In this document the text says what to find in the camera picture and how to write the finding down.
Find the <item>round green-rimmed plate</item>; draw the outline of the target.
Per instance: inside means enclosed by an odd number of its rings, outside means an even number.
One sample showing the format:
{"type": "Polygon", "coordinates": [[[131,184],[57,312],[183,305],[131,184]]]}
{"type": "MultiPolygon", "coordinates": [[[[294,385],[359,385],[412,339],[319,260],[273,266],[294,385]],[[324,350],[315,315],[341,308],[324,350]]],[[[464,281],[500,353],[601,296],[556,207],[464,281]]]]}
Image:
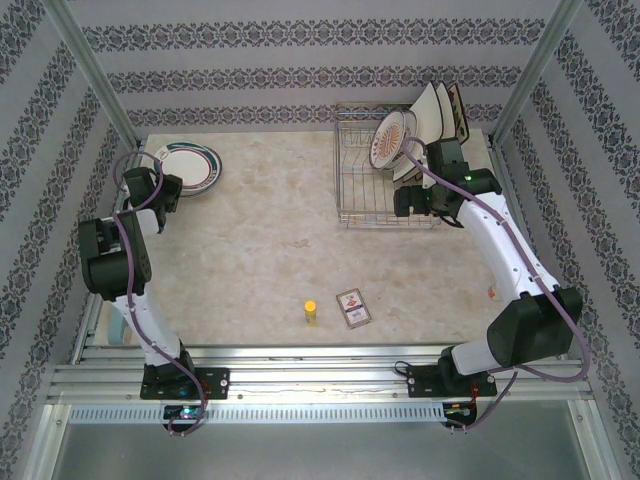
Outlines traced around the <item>round green-rimmed plate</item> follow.
{"type": "Polygon", "coordinates": [[[185,167],[204,162],[220,163],[222,166],[221,158],[214,150],[188,141],[168,143],[156,151],[155,157],[161,161],[164,174],[177,177],[185,167]]]}

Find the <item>round orange sunburst plate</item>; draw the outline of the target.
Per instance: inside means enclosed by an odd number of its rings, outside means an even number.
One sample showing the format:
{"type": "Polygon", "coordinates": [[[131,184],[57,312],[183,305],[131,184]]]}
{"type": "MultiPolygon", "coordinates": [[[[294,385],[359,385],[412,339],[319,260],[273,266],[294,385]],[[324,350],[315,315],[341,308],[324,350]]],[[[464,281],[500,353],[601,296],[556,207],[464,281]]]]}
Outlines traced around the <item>round orange sunburst plate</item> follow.
{"type": "Polygon", "coordinates": [[[373,135],[369,151],[369,163],[373,169],[394,169],[405,156],[402,150],[403,117],[401,110],[394,109],[388,113],[373,135]]]}

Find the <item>square plate fruit print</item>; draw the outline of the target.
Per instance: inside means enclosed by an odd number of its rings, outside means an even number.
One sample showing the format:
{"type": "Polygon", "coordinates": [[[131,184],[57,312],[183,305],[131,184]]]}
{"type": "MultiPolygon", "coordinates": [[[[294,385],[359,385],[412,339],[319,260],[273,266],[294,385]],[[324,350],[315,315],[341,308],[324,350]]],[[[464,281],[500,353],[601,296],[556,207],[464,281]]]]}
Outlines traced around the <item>square plate fruit print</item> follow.
{"type": "Polygon", "coordinates": [[[452,107],[456,137],[463,145],[469,140],[470,133],[459,86],[452,84],[447,88],[447,92],[452,107]]]}

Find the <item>playing card box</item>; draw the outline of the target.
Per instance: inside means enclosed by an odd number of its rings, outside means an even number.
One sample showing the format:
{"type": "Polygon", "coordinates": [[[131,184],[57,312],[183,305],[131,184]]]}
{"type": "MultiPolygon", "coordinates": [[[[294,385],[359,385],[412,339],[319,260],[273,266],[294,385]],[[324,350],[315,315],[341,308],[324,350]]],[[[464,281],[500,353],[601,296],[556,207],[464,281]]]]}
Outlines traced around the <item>playing card box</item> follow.
{"type": "Polygon", "coordinates": [[[372,317],[359,289],[351,289],[336,296],[337,303],[349,329],[371,322],[372,317]]]}

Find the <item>grey metal panel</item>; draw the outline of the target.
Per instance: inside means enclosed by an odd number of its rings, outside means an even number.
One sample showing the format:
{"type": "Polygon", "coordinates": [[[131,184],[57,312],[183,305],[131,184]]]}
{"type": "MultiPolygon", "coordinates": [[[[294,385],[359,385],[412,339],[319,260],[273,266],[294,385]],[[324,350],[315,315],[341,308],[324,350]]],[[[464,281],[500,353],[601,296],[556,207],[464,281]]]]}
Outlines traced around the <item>grey metal panel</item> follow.
{"type": "Polygon", "coordinates": [[[592,402],[507,401],[452,432],[385,412],[375,422],[256,422],[233,406],[177,439],[133,409],[58,421],[51,480],[624,480],[592,402]]]}

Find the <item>aluminium side rail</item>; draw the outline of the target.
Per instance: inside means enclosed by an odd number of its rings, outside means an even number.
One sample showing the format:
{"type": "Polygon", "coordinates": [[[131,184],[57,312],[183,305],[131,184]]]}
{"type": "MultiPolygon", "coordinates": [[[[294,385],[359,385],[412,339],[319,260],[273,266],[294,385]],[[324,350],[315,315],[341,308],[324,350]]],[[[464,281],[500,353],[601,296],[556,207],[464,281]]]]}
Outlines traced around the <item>aluminium side rail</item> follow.
{"type": "Polygon", "coordinates": [[[489,327],[490,345],[505,366],[562,355],[571,346],[575,324],[557,308],[564,308],[569,315],[578,313],[582,300],[575,289],[562,289],[536,257],[504,155],[493,148],[489,155],[504,195],[496,209],[515,235],[510,239],[501,232],[500,245],[489,249],[489,255],[500,261],[492,270],[505,304],[489,327]]]}
{"type": "MultiPolygon", "coordinates": [[[[142,156],[142,152],[145,150],[146,143],[147,141],[145,139],[141,140],[134,150],[126,152],[115,160],[110,173],[110,179],[111,183],[116,188],[116,196],[106,214],[107,217],[111,217],[113,215],[116,207],[123,202],[124,197],[126,196],[126,194],[124,193],[124,187],[120,185],[121,174],[117,172],[119,166],[124,163],[122,170],[138,166],[140,164],[140,157],[142,156]]],[[[73,349],[71,350],[69,358],[70,365],[76,365],[80,363],[87,338],[94,335],[96,325],[99,321],[102,304],[103,300],[100,295],[94,293],[88,294],[83,309],[82,319],[74,339],[73,349]]]]}

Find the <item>aluminium frame post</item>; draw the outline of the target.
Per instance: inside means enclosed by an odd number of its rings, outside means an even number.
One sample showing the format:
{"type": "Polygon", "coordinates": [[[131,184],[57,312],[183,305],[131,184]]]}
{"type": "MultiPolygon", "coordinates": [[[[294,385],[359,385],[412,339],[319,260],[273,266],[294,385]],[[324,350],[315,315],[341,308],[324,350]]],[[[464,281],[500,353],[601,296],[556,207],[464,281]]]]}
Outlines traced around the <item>aluminium frame post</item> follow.
{"type": "Polygon", "coordinates": [[[496,150],[505,140],[523,109],[529,95],[538,83],[544,69],[571,25],[584,0],[559,0],[547,22],[538,43],[529,57],[514,90],[504,105],[489,134],[491,147],[496,150]]]}
{"type": "Polygon", "coordinates": [[[74,18],[67,0],[40,0],[59,34],[67,44],[88,84],[104,107],[120,138],[133,150],[141,145],[141,138],[130,121],[107,74],[89,45],[80,25],[74,18]]]}

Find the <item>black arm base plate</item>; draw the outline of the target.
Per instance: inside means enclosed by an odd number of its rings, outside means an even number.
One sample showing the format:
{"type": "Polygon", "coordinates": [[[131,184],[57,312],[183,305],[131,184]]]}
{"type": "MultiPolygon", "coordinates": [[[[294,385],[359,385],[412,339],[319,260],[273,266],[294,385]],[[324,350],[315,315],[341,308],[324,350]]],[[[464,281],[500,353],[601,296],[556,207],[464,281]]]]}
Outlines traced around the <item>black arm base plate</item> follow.
{"type": "Polygon", "coordinates": [[[436,365],[409,366],[406,372],[410,398],[471,398],[473,393],[479,397],[495,397],[498,394],[487,372],[464,376],[455,369],[436,365]]]}
{"type": "MultiPolygon", "coordinates": [[[[193,376],[198,380],[207,400],[226,400],[230,385],[227,368],[196,367],[193,376]]],[[[145,366],[140,398],[143,400],[199,400],[195,381],[173,364],[161,367],[145,366]]]]}

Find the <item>aluminium mounting rail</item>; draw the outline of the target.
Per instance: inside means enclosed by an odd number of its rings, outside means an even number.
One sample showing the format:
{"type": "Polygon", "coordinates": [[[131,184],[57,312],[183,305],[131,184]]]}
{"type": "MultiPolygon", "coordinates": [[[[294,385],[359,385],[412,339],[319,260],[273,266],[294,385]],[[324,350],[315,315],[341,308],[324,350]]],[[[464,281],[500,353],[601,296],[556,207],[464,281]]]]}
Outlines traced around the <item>aluminium mounting rail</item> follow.
{"type": "MultiPolygon", "coordinates": [[[[232,403],[401,402],[408,398],[402,363],[435,363],[438,344],[329,346],[192,345],[198,366],[230,371],[232,403]]],[[[55,368],[52,404],[137,403],[143,352],[134,346],[87,346],[55,368]]]]}

